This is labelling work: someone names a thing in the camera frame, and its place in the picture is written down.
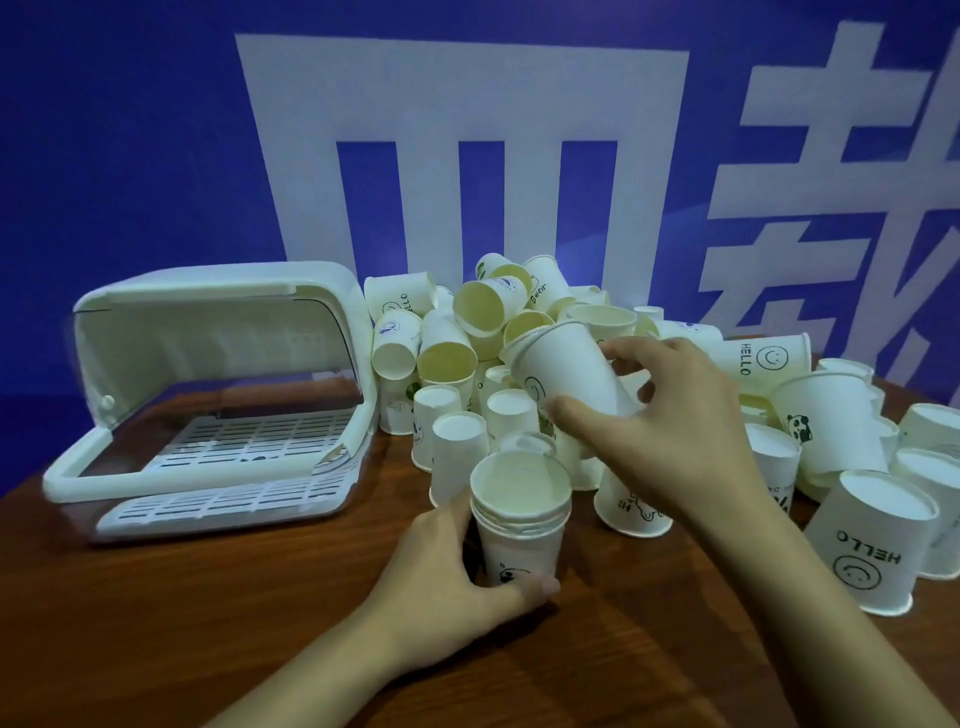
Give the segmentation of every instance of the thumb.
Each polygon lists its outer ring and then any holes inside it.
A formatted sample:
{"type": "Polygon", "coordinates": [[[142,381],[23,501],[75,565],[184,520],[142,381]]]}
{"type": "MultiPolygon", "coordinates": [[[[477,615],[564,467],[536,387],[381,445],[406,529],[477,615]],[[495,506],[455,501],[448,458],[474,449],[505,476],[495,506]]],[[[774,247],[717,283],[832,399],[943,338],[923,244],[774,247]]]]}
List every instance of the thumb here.
{"type": "Polygon", "coordinates": [[[487,602],[484,605],[484,614],[490,620],[488,629],[494,629],[506,621],[537,609],[550,596],[560,591],[560,582],[553,576],[522,573],[509,584],[483,591],[487,602]]]}
{"type": "Polygon", "coordinates": [[[611,435],[620,425],[619,417],[597,412],[567,395],[548,400],[546,415],[554,425],[586,443],[597,454],[609,451],[611,435]]]}

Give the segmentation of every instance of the right hand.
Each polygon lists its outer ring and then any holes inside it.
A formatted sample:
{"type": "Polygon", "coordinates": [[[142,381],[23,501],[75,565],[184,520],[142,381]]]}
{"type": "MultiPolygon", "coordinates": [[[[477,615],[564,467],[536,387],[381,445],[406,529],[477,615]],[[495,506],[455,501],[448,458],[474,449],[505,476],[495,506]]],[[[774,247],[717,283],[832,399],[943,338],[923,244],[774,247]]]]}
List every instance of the right hand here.
{"type": "Polygon", "coordinates": [[[737,386],[706,354],[686,339],[646,336],[601,349],[620,371],[650,372],[648,406],[616,417],[560,396],[546,404],[554,425],[586,443],[639,497],[682,521],[736,518],[774,503],[750,450],[737,386]]]}

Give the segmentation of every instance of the brown table surface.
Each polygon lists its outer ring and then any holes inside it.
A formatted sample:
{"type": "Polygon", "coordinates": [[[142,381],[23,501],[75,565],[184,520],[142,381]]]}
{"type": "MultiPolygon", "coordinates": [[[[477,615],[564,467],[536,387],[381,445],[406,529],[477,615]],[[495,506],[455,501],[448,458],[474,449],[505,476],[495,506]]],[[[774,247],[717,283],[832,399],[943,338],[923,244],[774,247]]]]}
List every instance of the brown table surface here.
{"type": "MultiPolygon", "coordinates": [[[[888,391],[898,420],[911,401],[888,391]]],[[[96,547],[33,477],[0,500],[0,725],[196,726],[366,595],[429,476],[378,434],[350,506],[324,521],[96,547]]],[[[771,726],[794,721],[759,639],[675,525],[641,541],[574,494],[555,607],[381,693],[355,725],[771,726]]],[[[810,501],[798,496],[794,519],[810,501]]],[[[960,715],[960,583],[920,580],[884,634],[960,715]]]]}

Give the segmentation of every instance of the cup storage box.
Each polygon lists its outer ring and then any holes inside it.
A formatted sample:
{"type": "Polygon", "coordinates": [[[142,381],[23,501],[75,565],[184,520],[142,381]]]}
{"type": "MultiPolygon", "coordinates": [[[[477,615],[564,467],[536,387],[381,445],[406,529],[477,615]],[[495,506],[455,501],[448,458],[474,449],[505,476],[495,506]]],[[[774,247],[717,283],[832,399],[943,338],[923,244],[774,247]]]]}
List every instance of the cup storage box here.
{"type": "Polygon", "coordinates": [[[156,271],[86,294],[68,328],[93,427],[50,466],[43,492],[86,538],[342,505],[316,474],[352,462],[377,412],[372,324],[348,269],[156,271]]]}

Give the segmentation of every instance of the left hand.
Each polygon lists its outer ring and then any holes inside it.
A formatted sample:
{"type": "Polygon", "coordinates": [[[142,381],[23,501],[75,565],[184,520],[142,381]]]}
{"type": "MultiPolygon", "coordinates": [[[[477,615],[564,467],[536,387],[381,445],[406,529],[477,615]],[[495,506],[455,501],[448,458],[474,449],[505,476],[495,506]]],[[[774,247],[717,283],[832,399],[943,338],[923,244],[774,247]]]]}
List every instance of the left hand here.
{"type": "Polygon", "coordinates": [[[383,640],[396,674],[438,663],[560,590],[556,578],[534,574],[488,589],[470,582],[463,563],[469,521],[469,488],[417,516],[357,612],[383,640]]]}

